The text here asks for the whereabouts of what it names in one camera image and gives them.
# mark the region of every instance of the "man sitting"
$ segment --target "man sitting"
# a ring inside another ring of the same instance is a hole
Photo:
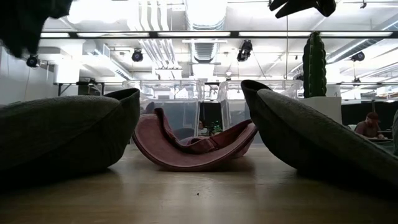
[[[370,112],[366,115],[366,120],[359,122],[356,125],[355,132],[367,138],[384,139],[382,134],[379,134],[379,115],[375,112]]]

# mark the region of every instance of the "wooden floor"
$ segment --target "wooden floor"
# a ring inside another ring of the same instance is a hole
[[[301,177],[263,147],[207,173],[166,172],[127,147],[103,174],[0,194],[0,223],[385,224],[398,202]]]

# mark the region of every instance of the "green plant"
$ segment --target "green plant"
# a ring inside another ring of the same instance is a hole
[[[326,52],[319,32],[313,32],[304,47],[304,98],[326,96]]]
[[[213,133],[220,133],[223,132],[223,128],[221,127],[221,125],[218,123],[218,121],[216,121],[215,123],[212,123],[212,127],[213,127]]]

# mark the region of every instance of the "pink cushion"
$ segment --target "pink cushion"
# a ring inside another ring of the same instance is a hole
[[[243,156],[257,133],[251,120],[209,138],[179,141],[173,134],[161,108],[141,115],[133,140],[152,162],[177,171],[212,169],[222,162]]]

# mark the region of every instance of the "plant pot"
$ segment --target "plant pot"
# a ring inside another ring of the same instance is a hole
[[[307,106],[323,113],[341,124],[341,97],[316,96],[301,100]]]

